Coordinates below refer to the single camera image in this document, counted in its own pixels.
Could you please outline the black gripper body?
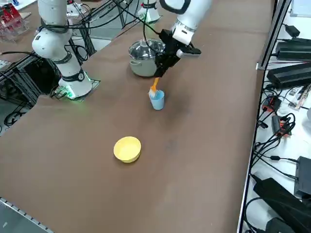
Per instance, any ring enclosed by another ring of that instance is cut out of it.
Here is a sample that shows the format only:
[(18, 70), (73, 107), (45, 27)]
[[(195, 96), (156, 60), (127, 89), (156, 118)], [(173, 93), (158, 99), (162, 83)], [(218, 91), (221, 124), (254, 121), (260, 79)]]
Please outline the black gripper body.
[(172, 31), (162, 29), (158, 36), (165, 46), (157, 53), (157, 60), (179, 60), (184, 53), (189, 53), (189, 45), (174, 39)]

